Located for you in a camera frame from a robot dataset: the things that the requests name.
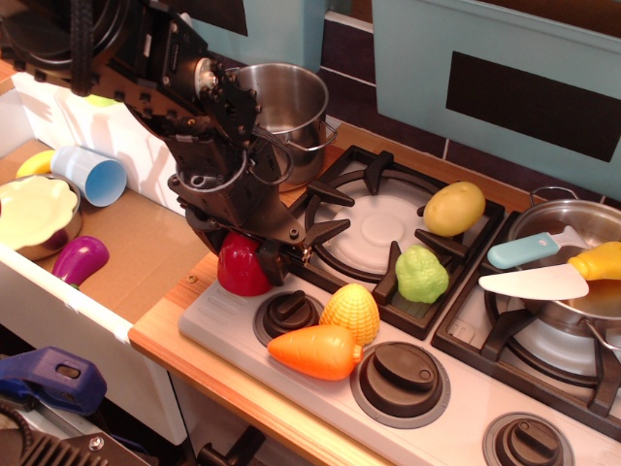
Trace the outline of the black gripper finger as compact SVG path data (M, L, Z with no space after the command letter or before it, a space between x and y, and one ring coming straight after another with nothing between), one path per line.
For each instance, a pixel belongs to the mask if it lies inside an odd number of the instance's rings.
M210 216L186 213L185 219L201 242L215 255L219 255L228 231Z
M276 242L263 242L256 254L268 282L273 286L282 286L290 274L297 274L306 266L311 250Z

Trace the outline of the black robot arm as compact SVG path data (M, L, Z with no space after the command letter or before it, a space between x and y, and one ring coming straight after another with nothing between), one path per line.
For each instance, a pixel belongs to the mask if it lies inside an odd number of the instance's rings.
M213 252L230 232L257 244L273 285L304 229L279 199L282 141L260 126L256 94L158 1L5 1L1 57L37 82L122 103L176 162L169 187Z

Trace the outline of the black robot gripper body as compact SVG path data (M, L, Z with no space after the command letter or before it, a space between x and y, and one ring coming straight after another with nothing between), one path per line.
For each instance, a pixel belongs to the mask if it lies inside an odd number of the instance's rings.
M239 149L220 138L178 136L166 141L176 162L168 186L186 213L210 216L229 232L258 242L296 247L305 228L279 196L281 168L274 149Z

